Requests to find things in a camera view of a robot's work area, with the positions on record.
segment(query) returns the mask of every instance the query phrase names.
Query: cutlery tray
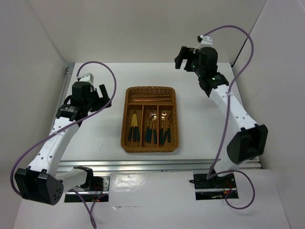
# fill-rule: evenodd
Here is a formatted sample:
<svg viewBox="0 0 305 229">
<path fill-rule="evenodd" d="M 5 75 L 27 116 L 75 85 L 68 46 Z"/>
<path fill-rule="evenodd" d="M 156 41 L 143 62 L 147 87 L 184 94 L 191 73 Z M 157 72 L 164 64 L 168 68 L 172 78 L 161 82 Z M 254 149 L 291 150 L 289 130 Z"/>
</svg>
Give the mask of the cutlery tray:
<svg viewBox="0 0 305 229">
<path fill-rule="evenodd" d="M 152 134 L 151 142 L 145 140 L 146 129 L 150 121 L 149 113 L 153 111 L 157 114 L 154 121 L 157 143 L 154 143 Z M 160 130 L 162 127 L 162 112 L 170 114 L 171 140 L 166 138 L 164 144 L 160 143 Z M 132 116 L 136 114 L 137 124 L 140 131 L 139 141 L 129 141 L 128 136 L 132 124 Z M 169 120 L 164 121 L 163 133 L 167 130 Z M 121 146 L 127 153 L 148 153 L 148 152 L 172 152 L 179 146 L 178 119 L 176 93 L 171 87 L 130 87 L 126 90 Z"/>
</svg>

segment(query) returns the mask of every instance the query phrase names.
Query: tray divider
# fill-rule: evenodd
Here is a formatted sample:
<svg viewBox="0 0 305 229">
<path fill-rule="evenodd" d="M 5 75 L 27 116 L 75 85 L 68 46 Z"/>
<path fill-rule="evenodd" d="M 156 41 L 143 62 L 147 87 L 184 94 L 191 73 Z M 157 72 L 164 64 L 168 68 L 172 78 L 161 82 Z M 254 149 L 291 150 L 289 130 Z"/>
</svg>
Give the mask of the tray divider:
<svg viewBox="0 0 305 229">
<path fill-rule="evenodd" d="M 140 147 L 143 147 L 143 119 L 144 119 L 144 105 L 142 105 L 142 116 L 141 116 L 141 131 L 140 131 Z"/>
<path fill-rule="evenodd" d="M 159 117 L 159 105 L 157 105 L 157 114 L 158 114 L 158 118 L 157 118 L 157 147 L 159 148 L 159 120 L 161 117 Z"/>
</svg>

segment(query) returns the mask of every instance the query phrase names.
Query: gray wall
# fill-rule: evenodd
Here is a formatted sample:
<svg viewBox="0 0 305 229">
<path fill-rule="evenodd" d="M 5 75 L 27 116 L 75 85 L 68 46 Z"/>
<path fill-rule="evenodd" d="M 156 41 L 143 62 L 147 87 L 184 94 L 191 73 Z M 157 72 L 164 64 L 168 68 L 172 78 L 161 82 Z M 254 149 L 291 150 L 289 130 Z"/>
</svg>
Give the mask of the gray wall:
<svg viewBox="0 0 305 229">
<path fill-rule="evenodd" d="M 10 229 L 21 201 L 10 187 L 11 167 L 47 136 L 65 68 L 26 1 L 1 0 L 0 31 L 0 222 Z"/>
<path fill-rule="evenodd" d="M 234 24 L 251 31 L 266 0 L 28 0 L 68 62 L 173 62 L 197 36 Z M 236 59 L 245 38 L 213 34 L 221 62 Z"/>
<path fill-rule="evenodd" d="M 238 81 L 243 103 L 269 129 L 262 162 L 272 169 L 292 229 L 305 227 L 305 0 L 268 0 L 255 24 L 254 58 Z M 250 53 L 243 51 L 234 71 Z"/>
</svg>

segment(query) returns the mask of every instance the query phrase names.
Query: purple cable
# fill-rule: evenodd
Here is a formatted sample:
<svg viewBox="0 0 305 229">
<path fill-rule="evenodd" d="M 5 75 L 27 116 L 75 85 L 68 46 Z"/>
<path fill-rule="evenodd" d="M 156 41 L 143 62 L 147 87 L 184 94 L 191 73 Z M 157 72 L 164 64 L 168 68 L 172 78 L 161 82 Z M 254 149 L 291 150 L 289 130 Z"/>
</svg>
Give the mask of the purple cable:
<svg viewBox="0 0 305 229">
<path fill-rule="evenodd" d="M 96 111 L 96 112 L 94 112 L 94 113 L 88 115 L 87 117 L 84 117 L 84 118 L 82 118 L 82 119 L 80 119 L 80 120 L 78 120 L 78 121 L 76 121 L 76 122 L 73 122 L 73 123 L 71 123 L 71 124 L 69 124 L 69 125 L 64 126 L 63 128 L 59 129 L 56 133 L 53 133 L 53 134 L 49 135 L 48 137 L 46 137 L 45 139 L 43 139 L 43 140 L 39 141 L 38 143 L 34 144 L 32 147 L 30 147 L 27 151 L 25 151 L 25 152 L 18 158 L 18 160 L 17 160 L 16 163 L 13 165 L 13 168 L 12 168 L 12 170 L 11 170 L 11 172 L 10 172 L 10 185 L 11 185 L 11 187 L 13 188 L 14 192 L 16 192 L 17 195 L 21 196 L 21 195 L 20 195 L 20 192 L 16 189 L 15 184 L 14 184 L 14 172 L 15 172 L 15 169 L 16 169 L 17 165 L 19 164 L 19 162 L 20 162 L 20 161 L 21 161 L 30 151 L 32 151 L 34 148 L 36 148 L 36 147 L 39 146 L 40 144 L 42 144 L 42 143 L 48 141 L 50 138 L 54 137 L 56 134 L 60 133 L 61 131 L 63 131 L 63 130 L 65 130 L 65 129 L 69 128 L 70 126 L 76 125 L 76 124 L 78 124 L 78 123 L 80 123 L 80 122 L 82 122 L 82 121 L 84 121 L 84 120 L 86 120 L 86 119 L 88 119 L 88 118 L 90 118 L 90 117 L 96 115 L 97 113 L 99 113 L 99 112 L 101 112 L 102 110 L 104 110 L 104 109 L 112 102 L 112 100 L 113 100 L 113 98 L 114 98 L 114 95 L 115 95 L 115 92 L 116 92 L 116 79 L 115 79 L 115 75 L 114 75 L 113 71 L 112 71 L 107 65 L 105 65 L 105 64 L 102 63 L 102 62 L 98 62 L 98 61 L 88 61 L 88 62 L 85 62 L 85 63 L 82 64 L 82 65 L 80 66 L 80 68 L 78 69 L 77 74 L 76 74 L 76 77 L 79 75 L 79 73 L 80 73 L 81 69 L 83 68 L 83 66 L 85 66 L 85 65 L 87 65 L 87 64 L 90 64 L 90 63 L 98 63 L 98 64 L 104 66 L 105 68 L 107 68 L 107 69 L 110 71 L 110 73 L 111 73 L 111 75 L 112 75 L 112 77 L 113 77 L 113 81 L 114 81 L 114 90 L 113 90 L 113 94 L 112 94 L 110 100 L 109 100 L 108 103 L 106 103 L 106 105 L 103 106 L 100 110 L 98 110 L 98 111 Z"/>
<path fill-rule="evenodd" d="M 223 132 L 223 136 L 222 136 L 221 141 L 220 141 L 220 145 L 219 145 L 219 148 L 218 148 L 218 152 L 217 152 L 217 154 L 216 154 L 216 158 L 215 158 L 215 160 L 214 160 L 212 166 L 210 167 L 210 170 L 209 170 L 208 175 L 206 176 L 206 178 L 207 178 L 207 179 L 211 179 L 211 178 L 213 178 L 213 177 L 215 177 L 215 176 L 217 176 L 217 175 L 219 175 L 219 174 L 223 174 L 223 173 L 238 172 L 238 173 L 243 174 L 243 175 L 248 179 L 248 181 L 250 182 L 250 185 L 251 185 L 252 191 L 253 191 L 253 196 L 252 196 L 252 199 L 251 199 L 250 203 L 247 204 L 247 205 L 244 206 L 244 207 L 238 208 L 238 207 L 232 206 L 232 205 L 228 202 L 227 197 L 228 197 L 228 195 L 230 194 L 230 192 L 229 192 L 228 194 L 226 194 L 225 197 L 224 197 L 226 203 L 227 203 L 230 207 L 232 207 L 232 208 L 234 208 L 234 209 L 242 210 L 242 209 L 246 209 L 247 207 L 249 207 L 249 206 L 253 203 L 253 201 L 254 201 L 254 199 L 255 199 L 255 188 L 254 188 L 254 185 L 253 185 L 251 179 L 249 178 L 249 176 L 248 176 L 246 173 L 244 173 L 244 172 L 242 172 L 242 171 L 239 171 L 239 170 L 226 170 L 226 171 L 214 173 L 214 174 L 212 174 L 212 175 L 211 175 L 211 173 L 212 173 L 213 170 L 214 170 L 215 164 L 217 163 L 217 160 L 218 160 L 218 158 L 219 158 L 220 152 L 221 152 L 221 150 L 222 150 L 222 148 L 223 148 L 223 146 L 224 146 L 224 139 L 225 139 L 225 135 L 226 135 L 226 132 L 227 132 L 227 129 L 228 129 L 229 115 L 230 115 L 230 104 L 231 104 L 230 92 L 231 92 L 231 88 L 232 88 L 233 84 L 236 82 L 237 78 L 241 75 L 241 73 L 246 69 L 246 67 L 249 65 L 250 61 L 252 60 L 253 53 L 254 53 L 254 43 L 253 43 L 253 40 L 252 40 L 251 36 L 250 36 L 245 30 L 243 30 L 242 28 L 240 28 L 240 27 L 238 27 L 238 26 L 235 26 L 235 25 L 224 25 L 224 26 L 220 26 L 220 27 L 218 27 L 218 28 L 216 28 L 216 29 L 213 29 L 213 30 L 211 30 L 211 31 L 209 31 L 209 32 L 207 32 L 207 33 L 205 33 L 204 36 L 207 36 L 208 34 L 214 32 L 214 31 L 217 31 L 217 30 L 219 30 L 219 29 L 222 29 L 222 28 L 234 28 L 234 29 L 238 29 L 238 30 L 240 30 L 241 32 L 243 32 L 243 33 L 247 36 L 247 38 L 249 39 L 249 41 L 250 41 L 250 43 L 251 43 L 251 54 L 250 54 L 250 57 L 249 57 L 247 63 L 246 63 L 246 64 L 244 65 L 244 67 L 240 70 L 240 72 L 234 77 L 234 79 L 231 81 L 231 83 L 230 83 L 230 85 L 229 85 L 229 88 L 228 88 L 228 107 L 227 107 L 227 113 L 226 113 L 226 116 L 225 116 L 224 132 Z"/>
<path fill-rule="evenodd" d="M 104 197 L 106 194 L 103 194 L 103 195 L 99 196 L 98 198 L 96 198 L 96 200 L 94 201 L 94 203 L 93 203 L 92 206 L 91 206 L 91 209 L 89 210 L 88 205 L 87 205 L 86 201 L 84 200 L 84 198 L 81 196 L 81 194 L 79 194 L 79 193 L 78 193 L 77 191 L 75 191 L 74 189 L 72 189 L 72 191 L 75 192 L 75 194 L 81 199 L 81 201 L 82 201 L 83 204 L 85 205 L 85 208 L 86 208 L 86 210 L 87 210 L 87 212 L 88 212 L 88 214 L 89 214 L 89 216 L 90 216 L 91 224 L 92 224 L 92 226 L 93 226 L 94 229 L 97 229 L 96 222 L 95 222 L 94 217 L 93 217 L 93 214 L 92 214 L 93 207 L 94 207 L 94 205 L 97 203 L 97 201 L 98 201 L 100 198 Z"/>
</svg>

